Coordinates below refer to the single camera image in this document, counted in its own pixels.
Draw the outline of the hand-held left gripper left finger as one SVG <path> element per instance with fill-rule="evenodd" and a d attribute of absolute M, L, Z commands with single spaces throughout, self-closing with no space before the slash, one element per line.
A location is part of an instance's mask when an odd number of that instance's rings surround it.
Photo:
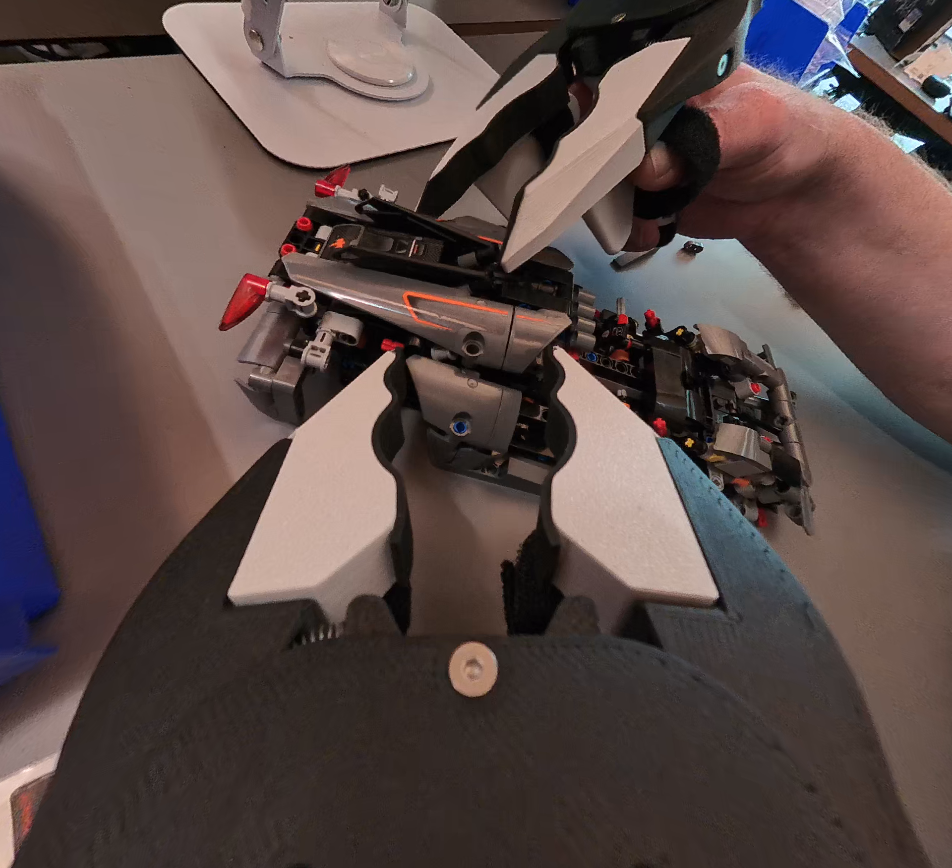
<path fill-rule="evenodd" d="M 407 390 L 403 351 L 386 352 L 296 430 L 232 580 L 234 605 L 313 600 L 340 623 L 368 594 L 408 631 L 411 516 L 393 464 Z"/>

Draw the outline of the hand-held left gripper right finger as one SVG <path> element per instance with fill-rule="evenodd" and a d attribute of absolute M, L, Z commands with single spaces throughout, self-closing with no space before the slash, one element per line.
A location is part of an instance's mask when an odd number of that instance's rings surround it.
<path fill-rule="evenodd" d="M 560 347 L 542 357 L 555 463 L 538 520 L 503 567 L 506 629 L 542 634 L 561 602 L 591 600 L 622 635 L 640 605 L 708 609 L 719 592 L 660 439 Z"/>

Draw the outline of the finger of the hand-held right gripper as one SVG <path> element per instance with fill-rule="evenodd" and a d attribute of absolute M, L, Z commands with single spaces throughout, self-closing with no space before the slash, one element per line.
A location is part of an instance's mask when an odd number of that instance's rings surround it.
<path fill-rule="evenodd" d="M 541 171 L 558 141 L 573 127 L 567 75 L 559 59 L 564 35 L 544 35 L 500 75 L 427 181 L 417 211 L 436 218 L 471 185 L 489 179 L 506 158 L 522 151 L 528 168 L 503 169 L 518 192 Z"/>
<path fill-rule="evenodd" d="M 548 165 L 522 191 L 502 258 L 507 272 L 552 243 L 635 171 L 647 148 L 638 112 L 688 42 L 684 37 L 650 45 L 601 78 L 588 117 L 559 141 Z"/>

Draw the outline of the grey and black lego car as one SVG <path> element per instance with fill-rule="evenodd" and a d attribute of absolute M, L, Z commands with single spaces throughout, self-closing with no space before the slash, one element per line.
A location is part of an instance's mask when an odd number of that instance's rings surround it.
<path fill-rule="evenodd" d="M 713 325 L 665 327 L 650 309 L 633 318 L 623 298 L 598 308 L 553 247 L 506 271 L 504 227 L 430 218 L 384 186 L 347 189 L 350 173 L 316 182 L 268 273 L 245 274 L 221 315 L 220 331 L 254 322 L 237 384 L 257 410 L 298 426 L 320 408 L 307 381 L 348 386 L 403 353 L 431 463 L 538 495 L 556 461 L 543 354 L 561 348 L 749 521 L 784 513 L 813 533 L 796 395 L 768 347 Z"/>

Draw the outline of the blue bin with square tag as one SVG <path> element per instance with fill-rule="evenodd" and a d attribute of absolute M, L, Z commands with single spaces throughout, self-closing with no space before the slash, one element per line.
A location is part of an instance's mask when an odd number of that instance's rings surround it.
<path fill-rule="evenodd" d="M 33 624 L 54 609 L 60 588 L 6 422 L 1 422 L 1 684 L 30 671 L 55 648 Z"/>

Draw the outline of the person's right forearm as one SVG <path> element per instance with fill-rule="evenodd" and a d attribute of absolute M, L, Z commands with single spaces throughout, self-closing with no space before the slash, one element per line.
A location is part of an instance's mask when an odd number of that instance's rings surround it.
<path fill-rule="evenodd" d="M 744 246 L 909 417 L 951 427 L 951 195 L 870 124 L 767 207 Z"/>

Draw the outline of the lego sticker sheet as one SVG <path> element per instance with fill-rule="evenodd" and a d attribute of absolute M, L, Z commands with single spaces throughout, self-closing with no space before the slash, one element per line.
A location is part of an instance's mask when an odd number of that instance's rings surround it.
<path fill-rule="evenodd" d="M 9 867 L 30 833 L 59 753 L 1 779 L 1 866 Z"/>

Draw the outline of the person's right hand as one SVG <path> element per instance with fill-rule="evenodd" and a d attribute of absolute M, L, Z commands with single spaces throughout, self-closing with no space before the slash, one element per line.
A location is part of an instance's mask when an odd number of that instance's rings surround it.
<path fill-rule="evenodd" d="M 689 100 L 685 113 L 717 130 L 720 166 L 678 217 L 695 240 L 738 240 L 768 247 L 830 238 L 857 195 L 882 137 L 870 124 L 790 85 L 759 77 L 733 80 Z"/>

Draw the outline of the white metal book stand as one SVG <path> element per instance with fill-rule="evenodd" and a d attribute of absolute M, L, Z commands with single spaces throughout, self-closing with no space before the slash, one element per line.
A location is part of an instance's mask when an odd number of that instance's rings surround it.
<path fill-rule="evenodd" d="M 452 141 L 496 79 L 411 0 L 189 3 L 163 25 L 256 140 L 306 169 Z"/>

